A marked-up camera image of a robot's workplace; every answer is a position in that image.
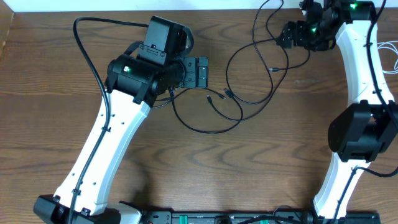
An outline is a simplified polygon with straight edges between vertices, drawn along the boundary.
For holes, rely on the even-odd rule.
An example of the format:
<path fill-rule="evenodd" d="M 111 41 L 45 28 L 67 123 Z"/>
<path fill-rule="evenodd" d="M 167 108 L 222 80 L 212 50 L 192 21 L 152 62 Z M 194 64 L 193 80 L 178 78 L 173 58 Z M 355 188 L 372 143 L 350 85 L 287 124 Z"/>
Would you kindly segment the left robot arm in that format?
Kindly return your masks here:
<path fill-rule="evenodd" d="M 174 88 L 206 88 L 208 59 L 192 57 L 188 26 L 158 16 L 143 41 L 112 60 L 98 82 L 102 102 L 93 128 L 70 173 L 52 195 L 41 195 L 34 213 L 45 223 L 139 223 L 142 213 L 108 203 L 118 167 L 157 97 Z"/>

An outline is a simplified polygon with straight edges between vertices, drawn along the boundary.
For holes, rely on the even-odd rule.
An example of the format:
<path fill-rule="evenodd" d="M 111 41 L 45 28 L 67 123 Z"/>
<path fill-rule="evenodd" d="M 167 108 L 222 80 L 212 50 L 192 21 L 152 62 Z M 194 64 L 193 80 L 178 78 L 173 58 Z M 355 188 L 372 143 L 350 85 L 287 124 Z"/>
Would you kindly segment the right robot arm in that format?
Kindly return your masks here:
<path fill-rule="evenodd" d="M 397 135 L 397 103 L 382 71 L 372 1 L 305 0 L 305 19 L 287 23 L 277 44 L 310 51 L 338 47 L 345 66 L 348 105 L 328 128 L 330 165 L 302 223 L 379 223 L 373 212 L 349 212 L 348 201 L 370 164 Z"/>

